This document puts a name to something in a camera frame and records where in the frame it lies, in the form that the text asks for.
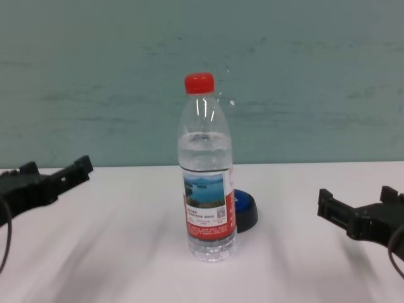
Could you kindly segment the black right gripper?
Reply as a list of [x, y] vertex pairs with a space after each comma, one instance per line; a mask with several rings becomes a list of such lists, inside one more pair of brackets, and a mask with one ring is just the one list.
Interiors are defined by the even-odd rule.
[[392, 235], [403, 225], [403, 193], [390, 186], [381, 188], [380, 202], [354, 208], [320, 189], [318, 216], [343, 229], [349, 238], [388, 247]]

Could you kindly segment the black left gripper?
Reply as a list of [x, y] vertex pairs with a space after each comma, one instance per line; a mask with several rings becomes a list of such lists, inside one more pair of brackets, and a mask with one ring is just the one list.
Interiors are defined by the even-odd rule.
[[52, 204], [59, 195], [88, 181], [91, 172], [93, 165], [88, 155], [51, 175], [40, 175], [37, 164], [28, 162], [18, 169], [1, 172], [1, 201], [14, 218]]

